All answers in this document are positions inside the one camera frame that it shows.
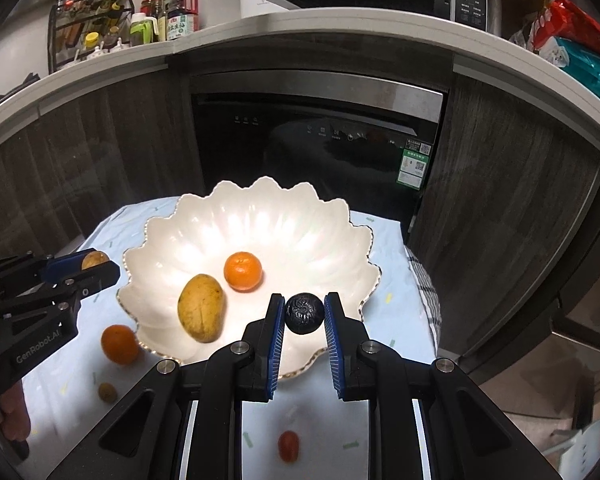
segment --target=light blue tablecloth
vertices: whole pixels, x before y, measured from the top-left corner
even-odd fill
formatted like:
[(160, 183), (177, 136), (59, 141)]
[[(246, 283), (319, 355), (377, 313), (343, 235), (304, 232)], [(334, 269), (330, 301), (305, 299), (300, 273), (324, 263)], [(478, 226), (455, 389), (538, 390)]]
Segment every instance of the light blue tablecloth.
[[(103, 221), (83, 247), (105, 251), (123, 268), (122, 254), (142, 244), (146, 220), (170, 215), (175, 203), (176, 198), (164, 198), (126, 206)], [(382, 269), (380, 285), (363, 309), (369, 336), (405, 358), (433, 361), (434, 343), (400, 224), (357, 212), (351, 213), (351, 220), (373, 229), (370, 260)], [(100, 383), (112, 383), (122, 397), (157, 362), (157, 357), (143, 354), (133, 365), (119, 367), (100, 349), (100, 335), (107, 326), (136, 328), (116, 301), (116, 291), (127, 281), (123, 270), (116, 286), (84, 300), (78, 336), (24, 377), (32, 421), (30, 457), (19, 467), (24, 478), (45, 479), (108, 412), (110, 406), (98, 398)], [(422, 424), (416, 418), (426, 457)], [(286, 430), (295, 431), (301, 441), (299, 459), (292, 465), (278, 457), (278, 437)], [(367, 478), (367, 403), (338, 400), (326, 355), (304, 374), (280, 381), (268, 404), (246, 402), (242, 431), (244, 480)], [(426, 460), (425, 472), (430, 478)]]

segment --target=red plastic bag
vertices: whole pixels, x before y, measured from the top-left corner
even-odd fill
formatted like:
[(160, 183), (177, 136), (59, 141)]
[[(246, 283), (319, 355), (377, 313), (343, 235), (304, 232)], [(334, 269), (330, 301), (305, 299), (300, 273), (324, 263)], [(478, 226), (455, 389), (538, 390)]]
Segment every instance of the red plastic bag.
[(600, 54), (600, 24), (569, 0), (555, 0), (541, 14), (531, 30), (533, 50), (552, 37), (575, 41)]

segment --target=black round fruit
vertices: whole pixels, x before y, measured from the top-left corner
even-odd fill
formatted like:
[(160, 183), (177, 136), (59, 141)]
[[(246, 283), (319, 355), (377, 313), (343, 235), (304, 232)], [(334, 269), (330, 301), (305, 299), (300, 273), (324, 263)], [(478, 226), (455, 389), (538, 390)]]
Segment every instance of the black round fruit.
[(315, 332), (324, 321), (324, 305), (320, 298), (301, 292), (285, 305), (285, 323), (291, 332), (304, 335)]

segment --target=human hand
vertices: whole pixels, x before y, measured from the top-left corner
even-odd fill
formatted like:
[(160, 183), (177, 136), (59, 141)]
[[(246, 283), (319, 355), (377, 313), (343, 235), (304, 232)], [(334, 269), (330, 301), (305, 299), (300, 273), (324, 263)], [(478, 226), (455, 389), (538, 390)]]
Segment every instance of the human hand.
[(0, 429), (7, 440), (23, 441), (31, 432), (21, 381), (0, 396)]

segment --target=countertop edge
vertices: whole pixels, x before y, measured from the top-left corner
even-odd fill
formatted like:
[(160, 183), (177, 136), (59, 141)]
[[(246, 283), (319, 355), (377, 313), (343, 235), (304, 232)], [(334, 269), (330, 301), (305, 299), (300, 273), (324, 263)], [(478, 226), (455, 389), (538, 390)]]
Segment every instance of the countertop edge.
[(203, 29), (186, 38), (154, 43), (87, 60), (42, 78), (0, 104), (0, 129), (15, 133), (13, 118), (30, 116), (42, 100), (61, 99), (62, 90), (88, 81), (94, 76), (112, 74), (112, 83), (120, 80), (120, 71), (151, 60), (164, 62), (173, 54), (215, 43), (283, 34), (286, 32), (350, 32), (403, 38), (446, 48), (454, 53), (504, 69), (509, 73), (550, 91), (573, 106), (584, 118), (600, 127), (600, 99), (575, 82), (568, 74), (536, 54), (486, 32), (459, 23), (401, 12), (398, 10), (333, 7), (300, 9), (245, 18)]

